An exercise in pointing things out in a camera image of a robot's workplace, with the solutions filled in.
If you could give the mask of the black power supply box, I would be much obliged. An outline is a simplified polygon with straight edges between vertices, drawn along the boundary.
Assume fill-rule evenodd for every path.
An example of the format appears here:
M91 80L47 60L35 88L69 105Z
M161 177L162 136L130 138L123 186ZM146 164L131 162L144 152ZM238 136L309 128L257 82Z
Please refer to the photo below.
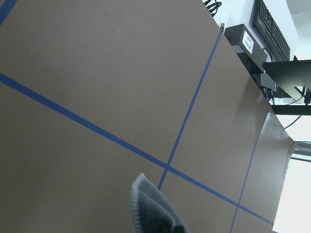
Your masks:
M244 63L249 60L255 65L261 66L266 61L267 54L244 24L227 27L225 37Z

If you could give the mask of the grey blue microfibre towel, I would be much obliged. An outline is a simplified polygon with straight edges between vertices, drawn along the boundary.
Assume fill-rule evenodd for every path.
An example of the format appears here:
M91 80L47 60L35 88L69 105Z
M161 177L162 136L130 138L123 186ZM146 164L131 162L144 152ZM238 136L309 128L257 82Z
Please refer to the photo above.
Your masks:
M143 173L131 186L130 210L138 233L189 232L182 217Z

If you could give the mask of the black keyboard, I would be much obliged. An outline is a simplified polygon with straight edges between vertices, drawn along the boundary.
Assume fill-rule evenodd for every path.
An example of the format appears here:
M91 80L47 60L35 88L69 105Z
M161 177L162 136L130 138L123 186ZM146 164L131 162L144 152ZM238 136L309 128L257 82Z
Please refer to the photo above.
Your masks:
M262 0L254 1L252 24L278 60L290 60L290 47Z

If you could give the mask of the black monitor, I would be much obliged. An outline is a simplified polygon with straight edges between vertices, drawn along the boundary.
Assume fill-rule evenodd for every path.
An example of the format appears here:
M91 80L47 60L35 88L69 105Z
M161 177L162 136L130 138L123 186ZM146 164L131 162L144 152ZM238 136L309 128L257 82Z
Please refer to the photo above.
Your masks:
M311 114L311 61L264 62L270 78L290 97L304 98L304 105L273 105L276 115L309 116Z

